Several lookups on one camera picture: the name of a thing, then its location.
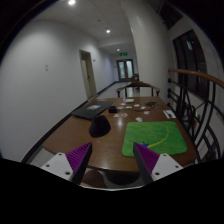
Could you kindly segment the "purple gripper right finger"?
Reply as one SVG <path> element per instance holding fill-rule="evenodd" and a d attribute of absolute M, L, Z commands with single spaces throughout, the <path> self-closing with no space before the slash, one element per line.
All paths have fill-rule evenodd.
<path fill-rule="evenodd" d="M 145 185 L 182 169 L 168 154 L 157 154 L 138 143 L 133 144 L 133 153 Z"/>

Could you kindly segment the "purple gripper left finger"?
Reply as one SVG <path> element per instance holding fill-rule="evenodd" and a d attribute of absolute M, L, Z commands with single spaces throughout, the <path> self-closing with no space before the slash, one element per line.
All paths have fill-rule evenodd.
<path fill-rule="evenodd" d="M 92 143 L 87 143 L 69 153 L 57 153 L 42 166 L 42 169 L 79 185 L 91 154 Z"/>

